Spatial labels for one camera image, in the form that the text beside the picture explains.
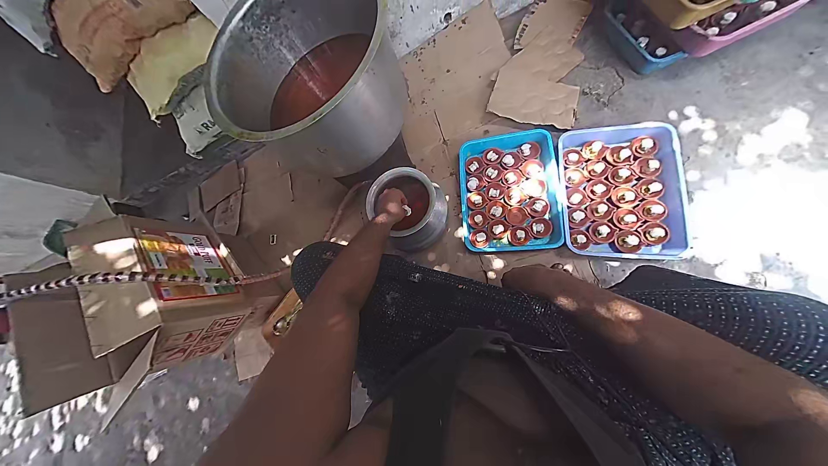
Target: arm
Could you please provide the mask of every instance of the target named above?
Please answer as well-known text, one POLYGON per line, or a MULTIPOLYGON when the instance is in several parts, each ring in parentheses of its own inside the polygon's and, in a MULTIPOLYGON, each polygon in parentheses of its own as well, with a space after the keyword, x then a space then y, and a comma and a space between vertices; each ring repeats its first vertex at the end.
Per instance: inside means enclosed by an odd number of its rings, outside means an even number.
POLYGON ((279 351, 203 465, 318 464, 348 429, 359 310, 377 278, 393 224, 405 215, 396 189, 322 275, 279 351))
POLYGON ((513 269, 503 284, 572 314, 673 412, 720 435, 740 464, 828 458, 828 396, 805 379, 560 270, 513 269))

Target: red oil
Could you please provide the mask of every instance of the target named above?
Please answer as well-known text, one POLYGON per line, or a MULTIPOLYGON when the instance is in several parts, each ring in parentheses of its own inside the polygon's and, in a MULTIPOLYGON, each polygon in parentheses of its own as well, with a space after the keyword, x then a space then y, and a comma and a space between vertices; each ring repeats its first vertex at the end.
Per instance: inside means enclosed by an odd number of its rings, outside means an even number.
POLYGON ((405 194, 408 201, 408 208, 412 210, 410 216, 406 216, 391 227, 392 230, 403 231, 408 230, 420 223, 420 220, 426 216, 428 212, 429 196, 428 189, 422 182, 414 177, 399 177, 394 178, 383 186, 380 192, 395 187, 405 194))
POLYGON ((371 36, 345 34, 313 48, 287 73, 270 109, 271 129, 298 123, 338 93, 365 57, 371 36))

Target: clay lamp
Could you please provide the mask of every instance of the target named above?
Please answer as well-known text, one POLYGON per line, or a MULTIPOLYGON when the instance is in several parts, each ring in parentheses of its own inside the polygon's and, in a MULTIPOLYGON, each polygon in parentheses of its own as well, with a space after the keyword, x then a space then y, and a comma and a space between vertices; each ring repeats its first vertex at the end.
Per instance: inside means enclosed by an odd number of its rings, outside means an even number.
POLYGON ((486 182, 483 180, 483 176, 481 175, 469 175, 469 177, 466 178, 466 189, 468 189, 469 192, 480 190, 484 184, 486 184, 486 182))
POLYGON ((507 170, 503 172, 503 177, 500 181, 508 187, 515 187, 523 182, 523 173, 520 170, 507 170))
POLYGON ((483 159, 480 157, 469 157, 466 159, 466 172, 467 173, 480 173, 483 171, 483 167, 486 164, 483 163, 483 159))
POLYGON ((644 246, 644 240, 636 231, 622 231, 615 236, 615 247, 621 252, 635 254, 644 246))
POLYGON ((523 226, 515 226, 509 230, 509 242, 513 246, 525 246, 531 239, 532 235, 529 230, 523 226))
POLYGON ((489 165, 483 169, 483 179, 486 182, 498 182, 503 176, 503 169, 497 165, 489 165))
POLYGON ((567 149, 563 155, 564 167, 580 167, 586 160, 584 154, 580 153, 580 149, 567 149))
POLYGON ((613 223, 621 230, 635 230, 642 221, 633 209, 618 209, 613 214, 613 223))
POLYGON ((526 210, 531 216, 545 216, 549 213, 549 202, 540 197, 533 197, 527 202, 526 210))
POLYGON ((629 148, 639 157, 651 157, 658 152, 658 141, 649 136, 641 136, 633 139, 629 144, 629 148))
POLYGON ((649 245, 658 246, 670 240, 670 229, 663 223, 651 221, 638 229, 642 239, 649 245))
POLYGON ((469 235, 469 242, 475 248, 483 249, 489 245, 489 232, 486 230, 475 230, 469 235))
POLYGON ((662 162, 657 158, 640 158, 633 164, 633 171, 642 178, 655 178, 662 174, 662 162))
POLYGON ((552 222, 545 218, 532 219, 532 221, 529 222, 528 230, 532 233, 532 236, 540 240, 541 238, 546 238, 552 234, 552 222))
POLYGON ((527 178, 541 178, 544 177, 544 167, 540 160, 527 160, 520 166, 520 171, 527 178))
POLYGON ((584 144, 584 147, 580 151, 589 160, 600 160, 604 158, 609 148, 601 141, 589 141, 584 144))
POLYGON ((519 187, 510 187, 506 190, 506 196, 503 197, 503 200, 510 206, 520 206, 528 198, 529 196, 523 192, 523 189, 519 187))
POLYGON ((618 229, 610 225, 608 221, 596 221, 590 225, 589 232, 592 242, 603 245, 615 239, 618 229))
POLYGON ((506 187, 500 183, 490 183, 483 189, 483 194, 490 201, 497 201, 498 199, 503 199, 503 196, 506 195, 506 187))
POLYGON ((506 215, 506 204, 503 204, 501 201, 491 201, 489 204, 486 204, 486 213, 489 214, 489 218, 494 220, 496 218, 503 218, 506 215))
POLYGON ((594 221, 609 221, 613 218, 615 207, 611 206, 607 201, 593 201, 584 208, 586 216, 594 221))
POLYGON ((567 215, 569 215, 571 228, 581 228, 590 223, 590 218, 586 215, 584 209, 570 209, 567 215))
POLYGON ((633 151, 627 146, 615 146, 609 150, 607 162, 618 167, 630 165, 633 163, 633 151))
POLYGON ((655 178, 645 178, 638 182, 635 190, 644 199, 658 199, 664 194, 664 185, 655 178))
POLYGON ((541 197, 546 194, 546 182, 538 179, 530 179, 520 183, 520 188, 529 197, 541 197))
POLYGON ((601 179, 609 173, 609 166, 603 160, 590 160, 586 163, 586 176, 594 180, 601 179))
POLYGON ((523 158, 518 153, 507 152, 500 159, 500 166, 506 170, 511 170, 520 167, 521 162, 523 162, 523 158))
POLYGON ((667 216, 667 206, 655 199, 642 202, 636 211, 646 221, 662 221, 667 216))
POLYGON ((566 203, 569 207, 580 207, 589 201, 590 199, 586 196, 584 190, 579 187, 571 187, 566 190, 566 203))
POLYGON ((478 209, 482 209, 483 206, 486 205, 486 201, 486 196, 482 192, 470 192, 466 197, 466 206, 469 206, 469 209, 476 211, 478 209))
POLYGON ((577 250, 588 250, 592 246, 590 235, 583 230, 570 230, 570 243, 577 250))
POLYGON ((506 211, 506 221, 514 226, 524 226, 529 220, 529 212, 526 212, 525 207, 509 207, 506 211))
POLYGON ((506 237, 510 227, 511 225, 506 223, 505 220, 498 218, 489 222, 487 230, 489 231, 489 236, 495 240, 502 240, 506 237))
POLYGON ((486 211, 473 211, 469 213, 469 225, 474 228, 483 228, 489 223, 489 214, 486 211))
POLYGON ((503 159, 504 151, 498 148, 489 148, 483 151, 483 162, 486 165, 497 165, 503 159))
POLYGON ((538 158, 541 156, 541 145, 534 141, 529 141, 528 143, 521 144, 521 146, 517 148, 517 153, 519 153, 521 157, 526 160, 538 158))
POLYGON ((564 183, 568 187, 578 187, 589 179, 580 168, 567 168, 564 171, 564 183))
POLYGON ((609 195, 610 201, 618 207, 632 209, 641 197, 631 187, 616 187, 609 195))
POLYGON ((612 185, 605 180, 592 180, 586 183, 586 195, 596 201, 603 201, 612 192, 612 185))

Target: small aluminum pot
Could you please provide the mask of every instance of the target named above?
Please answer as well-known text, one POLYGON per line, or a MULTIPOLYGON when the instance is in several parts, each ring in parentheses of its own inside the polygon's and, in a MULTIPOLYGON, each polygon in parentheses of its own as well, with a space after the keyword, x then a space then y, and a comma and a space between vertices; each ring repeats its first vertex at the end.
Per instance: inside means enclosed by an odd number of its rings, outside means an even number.
POLYGON ((431 182, 425 173, 409 167, 393 168, 383 173, 368 189, 368 197, 365 199, 365 211, 368 213, 368 218, 373 220, 377 216, 374 207, 377 204, 377 199, 384 191, 383 188, 391 180, 400 177, 412 177, 422 182, 428 191, 428 211, 419 223, 408 230, 391 230, 391 243, 395 248, 406 252, 424 250, 443 236, 449 214, 448 202, 445 200, 443 190, 440 189, 439 185, 431 182))

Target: blue plastic basket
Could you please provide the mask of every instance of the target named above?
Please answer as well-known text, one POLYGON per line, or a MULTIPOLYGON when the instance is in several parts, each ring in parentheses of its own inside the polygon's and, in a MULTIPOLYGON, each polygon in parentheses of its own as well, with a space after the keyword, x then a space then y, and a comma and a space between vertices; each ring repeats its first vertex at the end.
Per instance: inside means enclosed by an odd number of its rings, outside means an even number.
POLYGON ((661 68, 676 63, 682 58, 687 58, 684 51, 678 51, 672 55, 663 58, 654 58, 647 53, 642 47, 636 43, 635 38, 624 29, 623 25, 615 19, 615 14, 618 11, 623 11, 628 3, 624 0, 615 0, 608 2, 604 8, 604 20, 607 22, 607 36, 609 43, 621 54, 621 57, 630 65, 636 73, 646 75, 661 68))
POLYGON ((546 167, 546 195, 549 199, 549 213, 546 218, 552 223, 552 233, 541 240, 530 240, 523 246, 514 246, 508 243, 507 240, 495 240, 490 242, 485 248, 474 247, 469 240, 469 233, 464 237, 466 247, 474 252, 506 252, 516 250, 544 250, 559 247, 564 244, 564 223, 563 219, 566 212, 563 199, 566 196, 566 191, 562 191, 561 175, 559 173, 558 163, 555 156, 555 144, 552 142, 552 136, 544 129, 531 129, 529 131, 522 131, 520 133, 502 134, 500 136, 492 136, 490 138, 475 139, 463 144, 460 148, 460 203, 463 207, 463 225, 469 229, 469 206, 466 204, 466 197, 469 195, 469 190, 466 188, 466 172, 465 160, 473 156, 482 156, 483 151, 488 148, 500 148, 502 150, 515 150, 521 144, 534 141, 541 146, 541 156, 539 157, 546 167))
MULTIPOLYGON (((690 249, 690 233, 687 229, 687 185, 684 180, 684 163, 681 160, 681 145, 676 129, 667 123, 656 121, 629 124, 626 126, 607 126, 605 128, 577 129, 563 133, 558 139, 558 153, 569 148, 582 148, 589 141, 602 141, 605 144, 628 143, 639 136, 649 136, 658 141, 655 154, 662 163, 662 174, 658 176, 664 184, 664 194, 658 200, 667 206, 669 213, 662 223, 670 229, 670 240, 663 245, 646 246, 637 254, 617 252, 611 245, 592 245, 588 250, 577 250, 572 246, 569 235, 569 216, 564 217, 566 226, 566 245, 577 254, 624 259, 684 259, 690 249)), ((563 162, 558 161, 558 170, 563 173, 563 162)))

